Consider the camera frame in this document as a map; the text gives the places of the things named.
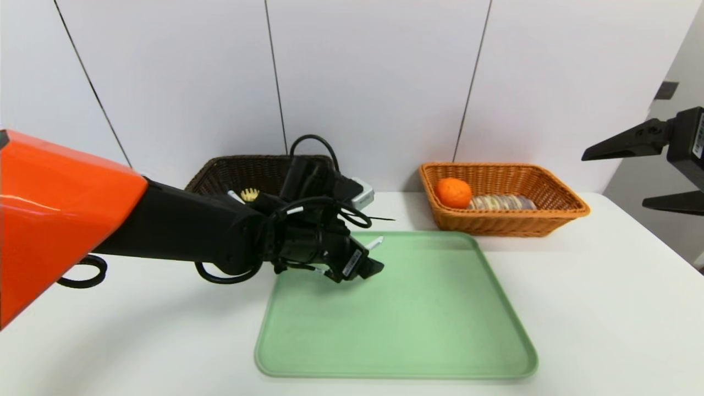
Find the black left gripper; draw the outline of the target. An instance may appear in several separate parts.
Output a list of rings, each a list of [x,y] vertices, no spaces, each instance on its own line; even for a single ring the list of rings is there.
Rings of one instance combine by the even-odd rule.
[[[324,275],[340,283],[356,277],[368,279],[384,269],[384,264],[368,257],[368,250],[353,236],[328,235],[323,240],[322,263],[327,265]]]

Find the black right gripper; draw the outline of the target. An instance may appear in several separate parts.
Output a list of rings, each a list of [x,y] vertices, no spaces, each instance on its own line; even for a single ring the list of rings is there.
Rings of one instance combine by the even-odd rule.
[[[703,108],[679,111],[667,121],[650,119],[587,148],[581,160],[618,160],[660,155],[668,146],[667,161],[700,191],[654,196],[642,201],[644,208],[703,216]]]

